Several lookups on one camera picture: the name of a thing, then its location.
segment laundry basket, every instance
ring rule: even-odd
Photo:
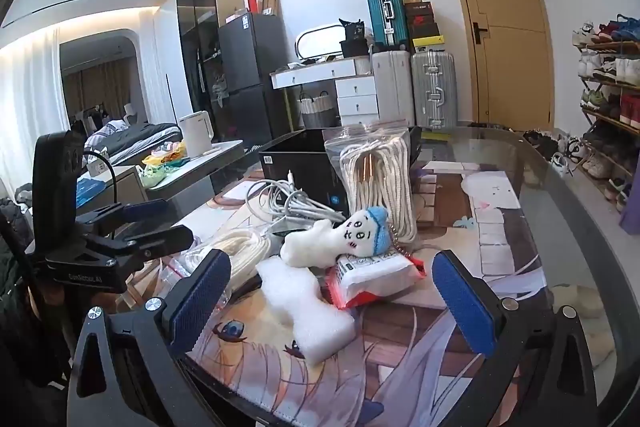
[[[315,98],[300,93],[300,113],[306,129],[324,129],[337,125],[334,102],[326,91]]]

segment curtain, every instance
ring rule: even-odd
[[[151,10],[140,11],[140,83],[150,123],[175,122],[166,77],[161,71],[156,43],[156,16]]]
[[[37,139],[68,129],[58,29],[0,50],[0,179],[12,198],[31,182]]]
[[[121,58],[65,75],[62,84],[68,115],[103,103],[111,118],[123,118],[124,105],[131,101],[130,68],[135,60]]]

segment teal suitcase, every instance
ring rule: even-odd
[[[367,0],[379,51],[408,50],[409,30],[402,0]]]

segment blue gripper pad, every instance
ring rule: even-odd
[[[455,257],[455,254],[450,251],[439,252],[434,257],[431,265],[433,282],[471,350],[489,357],[497,343],[494,319],[465,280],[465,277],[468,280],[474,278],[457,258],[452,260],[450,256]]]
[[[193,349],[230,278],[229,256],[212,250],[191,276],[179,280],[166,296],[162,326],[174,356]]]

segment white drawer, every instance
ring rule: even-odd
[[[350,114],[378,114],[378,99],[375,94],[338,98],[340,116]]]
[[[373,76],[357,76],[335,81],[335,90],[340,97],[363,96],[376,93],[376,80]]]
[[[378,120],[378,114],[352,114],[351,116],[341,116],[342,125],[352,125],[354,123],[373,123]]]
[[[355,75],[356,66],[353,60],[336,60],[335,62],[323,62],[305,68],[276,73],[271,77],[271,82],[274,89],[279,89]]]

